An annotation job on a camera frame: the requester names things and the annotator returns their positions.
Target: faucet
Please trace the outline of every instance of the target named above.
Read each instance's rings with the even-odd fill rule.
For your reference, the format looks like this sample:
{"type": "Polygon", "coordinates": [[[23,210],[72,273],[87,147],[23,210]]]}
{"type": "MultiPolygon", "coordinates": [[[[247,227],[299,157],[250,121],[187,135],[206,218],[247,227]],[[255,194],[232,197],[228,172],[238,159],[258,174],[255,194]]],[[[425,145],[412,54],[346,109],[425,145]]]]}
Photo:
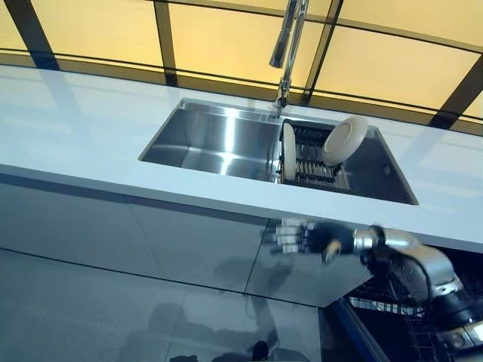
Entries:
{"type": "Polygon", "coordinates": [[[287,105],[292,69],[294,68],[295,55],[297,54],[297,48],[299,47],[300,36],[302,35],[303,23],[307,15],[308,7],[309,0],[288,0],[284,21],[281,24],[280,34],[278,35],[275,48],[272,52],[272,57],[270,58],[270,66],[273,66],[274,68],[282,67],[285,53],[287,52],[288,39],[290,38],[292,24],[294,23],[295,14],[297,14],[297,23],[295,24],[290,50],[288,51],[285,71],[280,78],[280,83],[278,83],[277,99],[275,100],[277,118],[280,118],[281,110],[287,105]]]}

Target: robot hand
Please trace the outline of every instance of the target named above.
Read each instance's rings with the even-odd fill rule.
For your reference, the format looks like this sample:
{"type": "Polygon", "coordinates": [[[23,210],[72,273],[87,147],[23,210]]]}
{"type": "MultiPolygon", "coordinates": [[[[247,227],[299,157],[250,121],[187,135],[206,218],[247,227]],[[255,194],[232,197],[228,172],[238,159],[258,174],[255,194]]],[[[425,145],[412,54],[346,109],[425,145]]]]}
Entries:
{"type": "Polygon", "coordinates": [[[273,240],[281,253],[319,253],[324,263],[333,261],[341,253],[353,253],[352,229],[335,222],[282,219],[273,240]]]}
{"type": "Polygon", "coordinates": [[[283,219],[274,241],[282,253],[320,253],[323,262],[339,254],[361,255],[370,270],[372,262],[387,262],[411,298],[428,306],[435,334],[449,350],[483,346],[483,305],[465,291],[449,258],[413,235],[376,225],[352,230],[335,222],[283,219]]]}

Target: tile floor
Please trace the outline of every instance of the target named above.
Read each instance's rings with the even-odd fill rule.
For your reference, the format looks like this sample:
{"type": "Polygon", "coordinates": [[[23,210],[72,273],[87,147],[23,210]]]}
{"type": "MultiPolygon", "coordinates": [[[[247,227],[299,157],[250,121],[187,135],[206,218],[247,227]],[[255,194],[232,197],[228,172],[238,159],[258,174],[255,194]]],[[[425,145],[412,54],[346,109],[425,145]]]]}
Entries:
{"type": "Polygon", "coordinates": [[[0,250],[1,362],[241,362],[261,339],[321,360],[316,308],[0,250]]]}

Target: white dish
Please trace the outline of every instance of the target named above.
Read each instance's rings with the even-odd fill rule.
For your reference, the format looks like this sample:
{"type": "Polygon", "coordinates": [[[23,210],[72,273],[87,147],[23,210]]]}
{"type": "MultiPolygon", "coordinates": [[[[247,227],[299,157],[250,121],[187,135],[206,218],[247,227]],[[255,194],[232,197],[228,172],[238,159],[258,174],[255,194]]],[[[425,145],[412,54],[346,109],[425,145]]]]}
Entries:
{"type": "Polygon", "coordinates": [[[284,171],[285,179],[295,179],[297,173],[295,155],[295,133],[292,126],[284,123],[284,171]]]}
{"type": "Polygon", "coordinates": [[[322,147],[322,160],[327,166],[340,164],[361,145],[368,132],[368,122],[360,115],[351,115],[336,126],[322,147]]]}

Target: stainless steel sink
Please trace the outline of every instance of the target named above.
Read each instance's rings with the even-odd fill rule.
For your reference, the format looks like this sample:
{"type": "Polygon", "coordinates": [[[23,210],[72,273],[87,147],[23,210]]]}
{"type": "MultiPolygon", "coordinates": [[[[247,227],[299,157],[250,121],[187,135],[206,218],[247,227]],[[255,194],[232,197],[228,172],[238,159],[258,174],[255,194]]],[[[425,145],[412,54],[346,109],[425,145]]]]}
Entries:
{"type": "MultiPolygon", "coordinates": [[[[281,182],[280,132],[286,118],[270,112],[184,99],[140,156],[141,161],[222,175],[281,182]]],[[[330,132],[337,122],[290,117],[330,132]]],[[[295,183],[332,192],[417,204],[376,127],[343,165],[344,187],[295,183]]]]}
{"type": "Polygon", "coordinates": [[[275,182],[280,129],[268,112],[183,100],[140,159],[275,182]]]}

